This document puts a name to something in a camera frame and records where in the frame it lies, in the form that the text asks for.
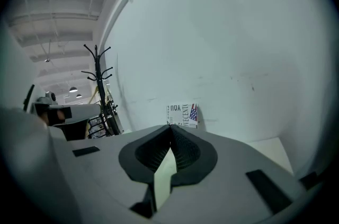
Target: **black mesh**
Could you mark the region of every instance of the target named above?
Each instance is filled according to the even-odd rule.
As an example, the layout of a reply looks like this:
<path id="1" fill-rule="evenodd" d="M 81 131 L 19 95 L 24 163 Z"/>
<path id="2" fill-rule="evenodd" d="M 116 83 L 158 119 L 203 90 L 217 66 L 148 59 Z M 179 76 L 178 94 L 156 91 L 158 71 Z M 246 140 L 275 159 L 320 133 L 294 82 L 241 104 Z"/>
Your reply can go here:
<path id="1" fill-rule="evenodd" d="M 171 150 L 175 157 L 177 171 L 189 167 L 200 157 L 199 147 L 178 132 L 172 132 Z"/>
<path id="2" fill-rule="evenodd" d="M 137 148 L 136 158 L 151 171 L 156 172 L 169 149 L 170 136 L 164 131 Z"/>

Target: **coat rack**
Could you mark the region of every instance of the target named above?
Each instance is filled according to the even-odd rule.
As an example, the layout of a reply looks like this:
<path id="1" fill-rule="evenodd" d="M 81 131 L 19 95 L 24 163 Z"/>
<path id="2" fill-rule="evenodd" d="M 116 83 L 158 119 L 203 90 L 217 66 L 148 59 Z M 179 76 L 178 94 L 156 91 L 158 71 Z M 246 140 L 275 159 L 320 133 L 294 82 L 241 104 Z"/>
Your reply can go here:
<path id="1" fill-rule="evenodd" d="M 100 70 L 100 58 L 102 57 L 102 55 L 109 49 L 111 49 L 111 47 L 108 47 L 106 50 L 104 50 L 100 55 L 97 54 L 97 45 L 95 45 L 94 47 L 94 53 L 84 44 L 84 47 L 90 51 L 90 53 L 92 54 L 93 58 L 94 58 L 94 65 L 95 65 L 95 74 L 94 73 L 90 73 L 89 71 L 81 71 L 82 73 L 86 73 L 86 74 L 91 74 L 94 76 L 94 79 L 87 77 L 87 79 L 92 80 L 92 81 L 96 81 L 97 83 L 97 87 L 98 87 L 98 91 L 99 91 L 99 95 L 100 95 L 100 102 L 101 102 L 101 107 L 102 107 L 102 112 L 103 115 L 105 117 L 105 120 L 107 122 L 108 125 L 108 129 L 104 123 L 104 128 L 106 130 L 106 135 L 107 136 L 111 136 L 111 135 L 119 135 L 120 134 L 120 130 L 118 128 L 117 122 L 115 120 L 114 117 L 114 113 L 113 110 L 111 108 L 110 105 L 106 105 L 105 102 L 105 90 L 104 90 L 104 86 L 102 83 L 102 80 L 106 80 L 107 78 L 109 78 L 110 76 L 112 76 L 112 74 L 110 74 L 107 77 L 103 77 L 103 74 L 106 73 L 107 71 L 109 71 L 110 69 L 113 69 L 113 67 L 104 70 L 103 72 L 101 72 Z"/>

